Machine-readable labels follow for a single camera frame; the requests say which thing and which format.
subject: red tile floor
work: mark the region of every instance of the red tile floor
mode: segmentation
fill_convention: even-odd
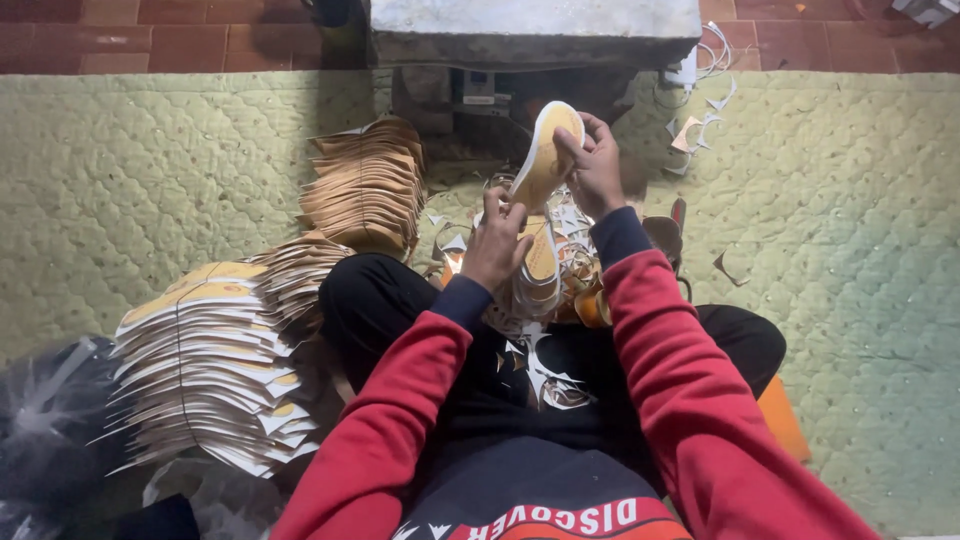
[[[859,2],[868,8],[851,9]],[[917,32],[884,10],[891,3],[700,0],[704,21],[715,21],[732,44],[732,69],[960,73],[960,17]],[[704,40],[719,46],[711,33]],[[0,0],[0,73],[324,67],[343,66],[321,55],[300,0]]]

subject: hand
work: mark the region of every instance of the hand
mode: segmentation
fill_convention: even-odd
[[[587,128],[587,141],[580,141],[564,128],[557,128],[553,142],[558,150],[573,157],[573,168],[566,184],[573,202],[595,221],[625,207],[627,201],[620,185],[620,149],[613,140],[610,126],[592,114],[581,112]]]
[[[503,187],[488,189],[483,194],[483,219],[470,235],[467,254],[460,273],[483,285],[491,294],[507,281],[527,255],[534,237],[527,234],[517,240],[527,209],[520,203],[500,206],[500,201],[509,203],[507,190]]]

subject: red sweatshirt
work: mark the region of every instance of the red sweatshirt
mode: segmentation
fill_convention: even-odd
[[[630,394],[692,537],[879,538],[776,443],[750,388],[681,297],[665,257],[646,249],[633,210],[614,212],[592,234]],[[414,475],[471,341],[462,312],[451,315],[461,324],[439,314],[468,303],[465,288],[448,287],[383,356],[271,538],[689,537],[649,485],[619,463],[530,437],[470,455],[412,507],[401,507],[397,493]]]

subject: black pants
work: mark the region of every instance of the black pants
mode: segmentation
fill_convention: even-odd
[[[341,354],[344,372],[359,392],[376,362],[439,291],[395,259],[363,254],[340,261],[320,289],[321,333]],[[730,357],[758,397],[777,373],[786,343],[766,319],[732,306],[699,306],[704,330]],[[528,406],[529,380],[507,358],[497,371],[506,338],[482,326],[459,377],[441,407],[418,464],[418,477],[455,465],[467,454],[518,435],[576,450],[599,450],[644,476],[663,493],[650,450],[627,392],[611,329],[550,325],[537,346],[540,362],[554,373],[585,382],[594,403],[537,412]]]

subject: navy cuff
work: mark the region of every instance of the navy cuff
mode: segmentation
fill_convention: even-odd
[[[493,296],[483,285],[457,274],[433,301],[430,310],[471,331],[492,302]]]
[[[590,238],[604,270],[634,253],[653,249],[633,207],[623,207],[607,214],[590,229]]]

